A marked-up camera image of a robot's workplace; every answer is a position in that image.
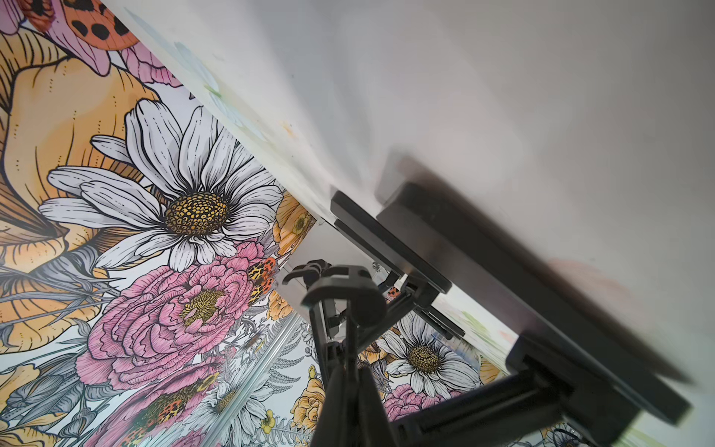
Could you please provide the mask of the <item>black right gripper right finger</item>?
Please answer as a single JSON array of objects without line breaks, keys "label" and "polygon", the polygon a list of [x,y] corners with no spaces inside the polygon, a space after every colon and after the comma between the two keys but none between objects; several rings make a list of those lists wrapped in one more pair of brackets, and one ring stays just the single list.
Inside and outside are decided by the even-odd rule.
[{"label": "black right gripper right finger", "polygon": [[397,447],[371,371],[361,368],[357,376],[357,446]]}]

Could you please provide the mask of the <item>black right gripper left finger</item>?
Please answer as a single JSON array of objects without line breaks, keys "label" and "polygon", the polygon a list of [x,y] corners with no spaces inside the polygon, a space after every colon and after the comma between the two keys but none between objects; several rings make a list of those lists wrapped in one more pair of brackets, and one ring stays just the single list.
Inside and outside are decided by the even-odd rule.
[{"label": "black right gripper left finger", "polygon": [[316,430],[313,447],[353,446],[357,433],[358,380],[344,367],[331,375]]}]

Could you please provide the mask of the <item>black phone stand front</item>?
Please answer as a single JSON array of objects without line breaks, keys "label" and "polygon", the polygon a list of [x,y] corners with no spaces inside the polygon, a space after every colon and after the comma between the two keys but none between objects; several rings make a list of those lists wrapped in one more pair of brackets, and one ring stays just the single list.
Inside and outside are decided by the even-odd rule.
[{"label": "black phone stand front", "polygon": [[389,281],[377,284],[363,266],[313,260],[283,275],[286,301],[307,315],[323,384],[339,367],[355,370],[359,353],[409,313],[437,296],[425,279],[409,276],[398,296],[385,298]]}]

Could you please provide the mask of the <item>black phone stand large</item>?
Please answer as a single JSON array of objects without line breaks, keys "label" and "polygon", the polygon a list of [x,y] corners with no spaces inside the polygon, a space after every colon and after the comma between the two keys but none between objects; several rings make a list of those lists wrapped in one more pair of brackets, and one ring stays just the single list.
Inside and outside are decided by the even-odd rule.
[{"label": "black phone stand large", "polygon": [[448,197],[405,184],[372,217],[336,192],[331,212],[368,253],[425,279],[437,296],[460,289],[517,333],[506,378],[389,422],[398,446],[495,446],[560,421],[590,445],[609,446],[641,412],[676,425],[690,411],[518,250]]}]

